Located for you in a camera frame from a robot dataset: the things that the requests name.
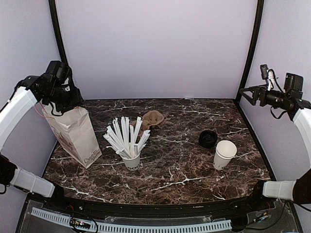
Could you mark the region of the black plastic cup lids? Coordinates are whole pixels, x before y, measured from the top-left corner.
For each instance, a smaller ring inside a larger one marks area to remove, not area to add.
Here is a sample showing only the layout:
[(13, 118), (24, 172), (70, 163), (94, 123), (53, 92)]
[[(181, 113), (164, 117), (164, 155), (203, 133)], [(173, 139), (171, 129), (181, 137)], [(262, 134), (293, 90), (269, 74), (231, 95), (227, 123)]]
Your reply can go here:
[(210, 149), (216, 145), (218, 136), (214, 131), (205, 130), (200, 133), (199, 144), (200, 146)]

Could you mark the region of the right black frame post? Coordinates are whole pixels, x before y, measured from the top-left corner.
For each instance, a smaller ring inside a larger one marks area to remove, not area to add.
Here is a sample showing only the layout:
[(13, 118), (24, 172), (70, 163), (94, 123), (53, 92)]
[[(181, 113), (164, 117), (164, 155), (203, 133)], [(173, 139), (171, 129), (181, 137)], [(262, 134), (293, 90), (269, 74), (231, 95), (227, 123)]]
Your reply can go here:
[(254, 54), (255, 54), (255, 50), (256, 50), (256, 46), (257, 46), (263, 9), (264, 9), (264, 0), (257, 0), (257, 7), (256, 7), (255, 20), (254, 20), (254, 25), (253, 25), (253, 30), (252, 30), (251, 41), (250, 41), (250, 45), (249, 45), (249, 49), (248, 49), (248, 54), (247, 54), (245, 66), (244, 66), (243, 73), (242, 73), (242, 79), (240, 81), (239, 89), (238, 89), (238, 92), (237, 92), (236, 98), (235, 98), (235, 104), (236, 105), (240, 104), (240, 101), (242, 99), (242, 95), (239, 93), (239, 90), (242, 88), (245, 88), (247, 80), (248, 80), (248, 76), (250, 73), (251, 65), (253, 62), (253, 58), (254, 58)]

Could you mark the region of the brown cardboard cup carrier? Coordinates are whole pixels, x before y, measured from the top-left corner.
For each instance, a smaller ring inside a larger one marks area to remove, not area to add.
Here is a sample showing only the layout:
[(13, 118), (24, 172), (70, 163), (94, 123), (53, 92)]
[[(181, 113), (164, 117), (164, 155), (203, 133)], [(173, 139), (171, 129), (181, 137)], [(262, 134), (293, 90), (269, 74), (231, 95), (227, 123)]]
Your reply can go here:
[(138, 137), (143, 135), (143, 132), (150, 127), (155, 127), (164, 120), (164, 116), (157, 110), (147, 112), (142, 118), (142, 124), (138, 133)]

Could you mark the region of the white paper coffee cup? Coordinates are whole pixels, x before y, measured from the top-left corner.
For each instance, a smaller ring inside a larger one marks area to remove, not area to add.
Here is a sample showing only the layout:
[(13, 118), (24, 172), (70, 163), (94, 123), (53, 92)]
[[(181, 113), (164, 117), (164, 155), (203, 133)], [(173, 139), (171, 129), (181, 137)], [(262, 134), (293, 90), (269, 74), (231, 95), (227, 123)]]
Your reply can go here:
[(222, 170), (237, 153), (236, 145), (229, 140), (222, 140), (216, 146), (213, 166), (217, 170)]

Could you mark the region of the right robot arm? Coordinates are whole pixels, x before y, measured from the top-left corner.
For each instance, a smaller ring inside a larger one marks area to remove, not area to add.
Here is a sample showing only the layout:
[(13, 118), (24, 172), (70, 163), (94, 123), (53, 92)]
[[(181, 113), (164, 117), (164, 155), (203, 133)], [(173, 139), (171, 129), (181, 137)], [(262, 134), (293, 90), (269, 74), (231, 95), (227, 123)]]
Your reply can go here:
[[(281, 108), (289, 115), (298, 128), (308, 156), (311, 155), (311, 103), (294, 97), (288, 97), (277, 90), (268, 90), (265, 85), (242, 88), (239, 93), (252, 105), (260, 101), (260, 106), (270, 105)], [(308, 170), (295, 181), (262, 181), (254, 187), (253, 196), (248, 199), (248, 207), (259, 210), (266, 204), (267, 198), (292, 201), (296, 204), (311, 202), (311, 171)]]

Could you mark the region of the paper cup holding straws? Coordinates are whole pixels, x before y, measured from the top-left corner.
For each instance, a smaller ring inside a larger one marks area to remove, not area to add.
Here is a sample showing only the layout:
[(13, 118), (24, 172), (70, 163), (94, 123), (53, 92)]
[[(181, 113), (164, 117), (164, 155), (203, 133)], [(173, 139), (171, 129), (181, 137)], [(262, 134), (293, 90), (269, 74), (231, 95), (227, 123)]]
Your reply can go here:
[(139, 168), (140, 165), (140, 153), (135, 158), (122, 158), (122, 160), (129, 171), (135, 171)]

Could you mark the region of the white paper takeout bag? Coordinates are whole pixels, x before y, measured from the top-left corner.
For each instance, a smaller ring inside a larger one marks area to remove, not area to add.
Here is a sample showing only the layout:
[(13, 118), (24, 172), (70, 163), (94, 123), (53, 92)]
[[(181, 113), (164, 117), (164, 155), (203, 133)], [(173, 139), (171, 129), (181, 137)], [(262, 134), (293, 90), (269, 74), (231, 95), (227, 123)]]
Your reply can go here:
[(87, 109), (76, 107), (53, 116), (49, 105), (42, 113), (62, 148), (83, 167), (89, 168), (102, 155)]

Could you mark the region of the left black frame post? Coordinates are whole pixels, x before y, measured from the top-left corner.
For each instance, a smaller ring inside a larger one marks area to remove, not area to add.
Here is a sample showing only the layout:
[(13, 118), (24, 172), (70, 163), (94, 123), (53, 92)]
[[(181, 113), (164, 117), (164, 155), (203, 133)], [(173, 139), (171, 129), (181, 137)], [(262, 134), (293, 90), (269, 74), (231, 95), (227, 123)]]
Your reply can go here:
[(59, 24), (57, 9), (56, 9), (56, 1), (48, 0), (48, 3), (49, 3), (51, 20), (52, 20), (52, 26), (54, 30), (54, 36), (55, 36), (58, 52), (60, 55), (60, 59), (63, 63), (68, 65), (69, 63), (68, 63), (67, 55), (65, 52), (65, 46), (63, 43), (63, 39), (62, 39), (62, 34), (61, 34), (61, 29), (60, 29), (60, 24)]

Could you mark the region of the bundle of straws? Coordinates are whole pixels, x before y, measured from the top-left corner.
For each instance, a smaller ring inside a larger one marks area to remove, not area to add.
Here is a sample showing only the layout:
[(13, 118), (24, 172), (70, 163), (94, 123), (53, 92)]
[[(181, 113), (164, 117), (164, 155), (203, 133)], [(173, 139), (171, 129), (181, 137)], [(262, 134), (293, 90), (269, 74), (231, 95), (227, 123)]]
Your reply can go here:
[(115, 118), (111, 125), (107, 126), (103, 138), (110, 147), (123, 159), (134, 159), (146, 146), (150, 137), (150, 130), (141, 130), (143, 120), (137, 118), (136, 125), (130, 124), (128, 117)]

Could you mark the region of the black frame post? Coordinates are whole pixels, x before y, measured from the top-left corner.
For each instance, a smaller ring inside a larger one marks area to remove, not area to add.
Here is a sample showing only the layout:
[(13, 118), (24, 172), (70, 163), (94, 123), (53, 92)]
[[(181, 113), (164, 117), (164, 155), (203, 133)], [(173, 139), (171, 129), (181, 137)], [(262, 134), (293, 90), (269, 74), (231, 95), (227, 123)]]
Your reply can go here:
[(49, 3), (51, 20), (52, 20), (52, 26), (54, 30), (54, 36), (55, 36), (58, 52), (60, 55), (60, 59), (63, 63), (68, 65), (69, 63), (68, 63), (67, 55), (65, 52), (65, 46), (63, 43), (63, 39), (62, 39), (62, 34), (61, 34), (61, 29), (60, 29), (60, 24), (59, 24), (57, 9), (56, 9), (56, 1), (48, 0), (48, 3)]
[(249, 45), (249, 49), (248, 49), (248, 54), (247, 54), (245, 66), (244, 66), (243, 73), (242, 73), (242, 79), (240, 81), (239, 89), (238, 89), (238, 92), (237, 92), (236, 98), (235, 98), (235, 104), (236, 105), (240, 104), (240, 101), (242, 99), (242, 95), (239, 93), (239, 90), (242, 88), (245, 88), (247, 80), (248, 80), (248, 76), (250, 73), (251, 65), (253, 62), (253, 58), (254, 58), (254, 54), (255, 54), (255, 50), (256, 50), (256, 46), (257, 46), (263, 9), (264, 9), (264, 0), (257, 0), (257, 7), (256, 7), (255, 20), (254, 20), (254, 25), (253, 25), (253, 30), (252, 30), (251, 41), (250, 41), (250, 45)]

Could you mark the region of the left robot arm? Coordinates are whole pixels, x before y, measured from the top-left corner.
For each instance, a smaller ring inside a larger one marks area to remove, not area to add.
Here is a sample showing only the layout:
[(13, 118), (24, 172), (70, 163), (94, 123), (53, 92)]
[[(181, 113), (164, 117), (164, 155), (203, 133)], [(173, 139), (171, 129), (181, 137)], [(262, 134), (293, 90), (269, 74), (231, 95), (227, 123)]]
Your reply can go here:
[[(18, 82), (12, 97), (0, 111), (0, 146), (2, 148), (21, 119), (37, 103), (43, 102), (45, 105), (53, 103), (53, 108), (61, 114), (82, 104), (80, 90), (74, 85), (72, 77), (68, 75), (65, 80), (69, 83), (64, 84), (64, 80), (55, 75), (43, 74), (28, 76)], [(18, 167), (4, 155), (0, 157), (0, 183), (4, 187), (12, 185), (50, 198), (50, 205), (59, 212), (69, 207), (69, 202), (65, 197), (54, 193), (55, 184)]]

